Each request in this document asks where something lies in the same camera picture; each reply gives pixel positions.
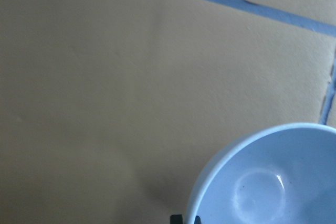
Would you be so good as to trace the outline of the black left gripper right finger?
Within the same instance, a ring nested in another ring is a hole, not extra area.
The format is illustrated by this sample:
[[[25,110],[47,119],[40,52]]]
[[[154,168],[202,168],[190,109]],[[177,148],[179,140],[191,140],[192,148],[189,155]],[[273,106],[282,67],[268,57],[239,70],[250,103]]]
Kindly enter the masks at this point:
[[[200,216],[195,216],[194,224],[202,224]]]

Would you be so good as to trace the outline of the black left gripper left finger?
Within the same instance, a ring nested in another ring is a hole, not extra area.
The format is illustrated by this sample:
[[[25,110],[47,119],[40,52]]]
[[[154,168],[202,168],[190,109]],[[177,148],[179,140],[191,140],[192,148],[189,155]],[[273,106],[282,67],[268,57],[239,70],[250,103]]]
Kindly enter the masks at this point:
[[[183,224],[183,215],[170,215],[170,224]]]

